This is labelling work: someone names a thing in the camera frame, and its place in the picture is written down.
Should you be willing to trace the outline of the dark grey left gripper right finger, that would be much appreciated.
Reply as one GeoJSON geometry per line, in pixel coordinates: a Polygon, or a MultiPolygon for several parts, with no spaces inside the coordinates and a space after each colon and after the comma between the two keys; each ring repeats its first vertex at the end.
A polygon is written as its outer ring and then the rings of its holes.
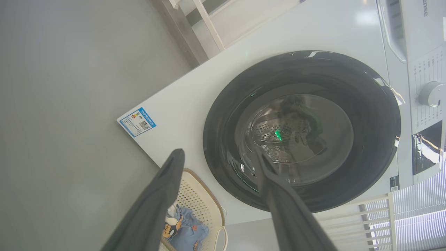
{"type": "Polygon", "coordinates": [[[255,151],[257,186],[272,214],[280,251],[337,251],[298,193],[262,150],[255,151]]]}

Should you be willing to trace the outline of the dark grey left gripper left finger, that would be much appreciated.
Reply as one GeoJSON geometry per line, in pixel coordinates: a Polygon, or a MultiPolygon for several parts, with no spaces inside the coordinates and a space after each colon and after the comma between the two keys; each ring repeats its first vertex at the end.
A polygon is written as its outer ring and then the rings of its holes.
{"type": "Polygon", "coordinates": [[[139,195],[101,251],[158,251],[168,208],[177,199],[185,163],[175,149],[139,195]]]}

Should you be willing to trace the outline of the blue garment with white lining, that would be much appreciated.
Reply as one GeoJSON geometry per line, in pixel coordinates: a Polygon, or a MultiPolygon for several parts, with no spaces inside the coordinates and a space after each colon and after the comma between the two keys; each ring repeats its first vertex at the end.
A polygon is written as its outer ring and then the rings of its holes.
{"type": "Polygon", "coordinates": [[[173,204],[167,210],[165,217],[165,226],[162,236],[166,239],[171,239],[177,235],[183,222],[183,212],[179,204],[173,204]]]}

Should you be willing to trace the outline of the blue cartoon print garment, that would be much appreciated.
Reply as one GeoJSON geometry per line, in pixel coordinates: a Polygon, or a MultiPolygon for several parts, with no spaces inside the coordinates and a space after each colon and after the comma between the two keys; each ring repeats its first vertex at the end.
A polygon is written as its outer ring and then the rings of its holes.
{"type": "Polygon", "coordinates": [[[209,234],[209,228],[194,216],[194,211],[175,205],[176,214],[181,226],[177,233],[169,239],[169,243],[177,251],[202,251],[202,242],[209,234]]]}

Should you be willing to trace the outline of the washing machine door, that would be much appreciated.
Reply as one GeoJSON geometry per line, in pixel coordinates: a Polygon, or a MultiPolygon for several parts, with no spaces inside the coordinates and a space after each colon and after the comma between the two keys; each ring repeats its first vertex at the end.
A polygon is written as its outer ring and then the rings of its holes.
{"type": "Polygon", "coordinates": [[[397,151],[397,100],[368,65],[325,51],[288,52],[257,62],[233,78],[214,101],[203,130],[203,151],[218,183],[260,210],[269,211],[255,173],[255,151],[262,149],[250,131],[260,116],[274,113],[309,123],[306,140],[313,158],[282,164],[266,155],[313,213],[364,194],[384,175],[397,151]]]}

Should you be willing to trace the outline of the stainless steel washing machine drum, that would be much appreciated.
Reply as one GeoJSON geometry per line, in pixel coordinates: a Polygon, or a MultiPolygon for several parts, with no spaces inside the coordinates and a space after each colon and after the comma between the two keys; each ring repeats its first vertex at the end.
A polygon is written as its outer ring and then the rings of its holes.
{"type": "Polygon", "coordinates": [[[315,156],[306,139],[310,131],[306,120],[274,113],[255,120],[250,134],[273,162],[285,164],[303,162],[315,156]]]}

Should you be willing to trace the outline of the white front-load washing machine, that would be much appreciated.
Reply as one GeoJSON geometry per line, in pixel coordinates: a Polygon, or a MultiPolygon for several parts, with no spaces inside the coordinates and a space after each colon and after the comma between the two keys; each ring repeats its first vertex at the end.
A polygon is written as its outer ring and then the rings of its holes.
{"type": "Polygon", "coordinates": [[[226,212],[227,224],[270,218],[269,211],[241,202],[214,178],[203,151],[207,115],[228,83],[253,64],[295,51],[339,53],[375,70],[389,85],[400,109],[401,128],[394,159],[377,183],[352,201],[389,193],[389,178],[397,175],[400,189],[420,183],[443,168],[446,96],[438,107],[421,105],[418,96],[428,82],[446,84],[446,0],[402,0],[400,5],[406,64],[397,59],[385,41],[376,0],[305,0],[118,120],[143,107],[157,126],[133,139],[158,165],[172,150],[183,149],[185,168],[196,173],[211,190],[226,212]],[[413,175],[412,135],[439,121],[443,127],[440,161],[413,175]]]}

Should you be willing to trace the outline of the black washing machine display panel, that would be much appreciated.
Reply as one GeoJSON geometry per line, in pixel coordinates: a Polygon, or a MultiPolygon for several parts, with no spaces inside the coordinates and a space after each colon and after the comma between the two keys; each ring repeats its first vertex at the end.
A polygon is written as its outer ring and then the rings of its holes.
{"type": "Polygon", "coordinates": [[[442,121],[439,121],[412,135],[413,175],[439,163],[442,128],[442,121]]]}

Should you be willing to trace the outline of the cream perforated laundry basket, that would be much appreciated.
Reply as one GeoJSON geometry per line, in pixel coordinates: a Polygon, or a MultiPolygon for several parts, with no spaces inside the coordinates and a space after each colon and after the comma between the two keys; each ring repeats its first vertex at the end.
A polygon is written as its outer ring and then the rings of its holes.
{"type": "MultiPolygon", "coordinates": [[[[194,211],[194,216],[209,228],[209,234],[202,242],[202,251],[227,251],[228,234],[223,209],[210,189],[192,170],[183,170],[177,199],[173,204],[194,211]]],[[[169,243],[169,239],[162,236],[158,251],[177,250],[169,243]]]]}

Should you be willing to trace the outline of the blue energy label sticker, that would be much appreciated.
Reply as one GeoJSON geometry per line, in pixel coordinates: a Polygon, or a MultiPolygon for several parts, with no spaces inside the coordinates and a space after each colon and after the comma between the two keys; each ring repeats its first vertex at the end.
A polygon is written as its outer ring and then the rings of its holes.
{"type": "Polygon", "coordinates": [[[143,107],[124,116],[122,119],[118,120],[118,123],[133,138],[157,126],[143,107]]]}

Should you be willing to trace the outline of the white window blind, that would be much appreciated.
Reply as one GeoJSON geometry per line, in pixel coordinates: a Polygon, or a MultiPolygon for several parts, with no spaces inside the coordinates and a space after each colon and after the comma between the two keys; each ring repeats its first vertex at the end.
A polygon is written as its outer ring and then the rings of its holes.
{"type": "MultiPolygon", "coordinates": [[[[446,210],[396,220],[397,251],[435,251],[446,249],[446,210]]],[[[367,235],[380,239],[368,241],[368,251],[392,251],[390,222],[370,225],[367,235]]]]}
{"type": "Polygon", "coordinates": [[[446,171],[392,195],[396,220],[446,210],[446,171]]]}

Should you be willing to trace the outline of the white round program knob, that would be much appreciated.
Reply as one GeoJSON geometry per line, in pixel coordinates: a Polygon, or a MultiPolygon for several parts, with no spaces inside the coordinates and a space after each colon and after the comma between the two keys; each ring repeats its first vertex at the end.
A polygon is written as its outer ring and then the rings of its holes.
{"type": "Polygon", "coordinates": [[[428,107],[438,107],[441,100],[446,96],[446,84],[438,81],[431,81],[422,87],[418,95],[418,102],[428,107]]]}

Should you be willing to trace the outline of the white detergent drawer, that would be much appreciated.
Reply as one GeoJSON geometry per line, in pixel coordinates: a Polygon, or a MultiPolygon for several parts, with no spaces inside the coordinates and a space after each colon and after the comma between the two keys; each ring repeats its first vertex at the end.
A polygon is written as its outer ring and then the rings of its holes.
{"type": "Polygon", "coordinates": [[[397,59],[406,64],[406,38],[403,29],[402,0],[376,0],[384,39],[397,59]]]}

